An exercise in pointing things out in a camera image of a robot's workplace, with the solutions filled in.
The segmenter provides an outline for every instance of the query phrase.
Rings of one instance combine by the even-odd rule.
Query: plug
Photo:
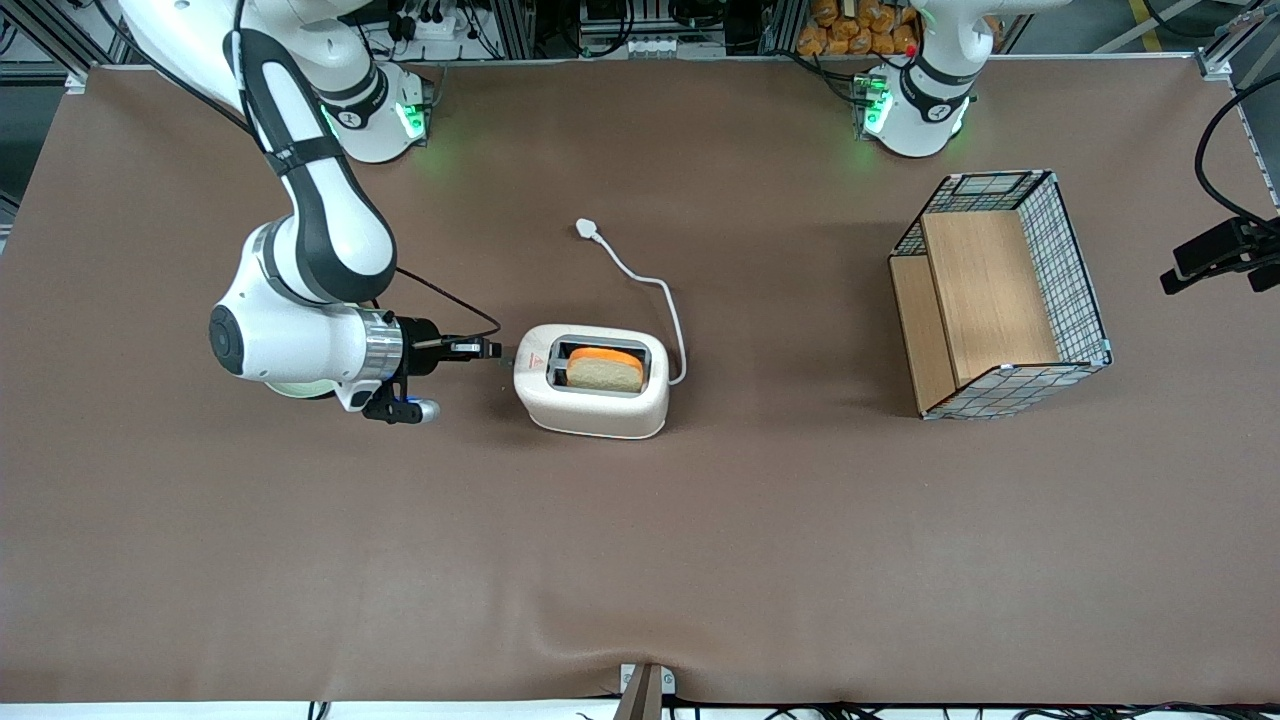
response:
[[[573,227],[577,229],[577,234],[582,240],[595,240],[595,234],[600,232],[600,228],[586,218],[579,218],[577,222],[573,223]]]

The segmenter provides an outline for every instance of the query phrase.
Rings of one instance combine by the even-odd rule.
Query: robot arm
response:
[[[991,56],[986,15],[1034,13],[1070,0],[911,0],[920,10],[920,49],[905,65],[872,72],[876,92],[863,129],[890,150],[924,158],[942,150],[969,108],[969,90]]]
[[[356,183],[292,54],[256,29],[227,47],[293,213],[244,242],[236,278],[210,316],[215,357],[251,380],[332,380],[343,407],[366,418],[434,419],[434,402],[407,396],[407,378],[440,361],[498,356],[500,346],[451,342],[430,320],[355,305],[378,297],[394,277],[390,229]]]
[[[337,20],[367,0],[248,0],[242,24],[273,37],[293,56],[335,120],[348,155],[392,160],[426,137],[422,78],[374,63],[352,28]],[[236,110],[239,87],[225,61],[234,0],[120,0],[129,28],[156,63]]]

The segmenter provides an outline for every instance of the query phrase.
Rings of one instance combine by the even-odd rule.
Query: brown table surface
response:
[[[361,182],[402,264],[492,310],[672,342],[575,218],[671,282],[690,343],[645,442],[529,421],[498,363],[387,427],[232,378],[206,318],[288,209],[147,72],[54,122],[0,258],[0,700],[599,694],[1280,700],[1280,293],[1178,297],[1225,211],[1190,60],[992,63],[941,155],[852,138],[787,63],[457,69]],[[1002,421],[914,416],[886,256],[943,174],[1057,170],[1114,368]],[[1270,204],[1240,124],[1208,169]],[[474,320],[406,282],[385,305]]]

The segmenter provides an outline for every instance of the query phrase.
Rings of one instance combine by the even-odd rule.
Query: wire mesh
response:
[[[1025,410],[1111,364],[1093,283],[1051,170],[948,176],[892,255],[924,255],[927,213],[1016,210],[1061,363],[1001,365],[923,414],[924,419],[995,419]]]
[[[969,173],[947,176],[924,210],[897,241],[891,255],[924,255],[924,229],[920,218],[927,213],[978,213],[983,210],[1012,210],[1027,197],[1048,170],[1009,173]]]
[[[1111,363],[1093,284],[1056,178],[1032,191],[1018,206],[1018,215],[1027,233],[1059,357],[1069,363]]]
[[[924,414],[928,420],[952,418],[995,420],[1027,410],[1032,405],[1074,386],[1103,365],[1002,365],[975,378],[960,392]]]

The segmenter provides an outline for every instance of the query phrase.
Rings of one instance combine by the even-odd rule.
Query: wooden board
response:
[[[956,386],[996,365],[1057,363],[1018,213],[920,219]]]
[[[933,273],[924,255],[899,255],[888,259],[897,296],[897,314],[902,320],[906,359],[915,387],[915,405],[923,415],[956,391],[952,378],[947,340],[938,311],[938,295]]]

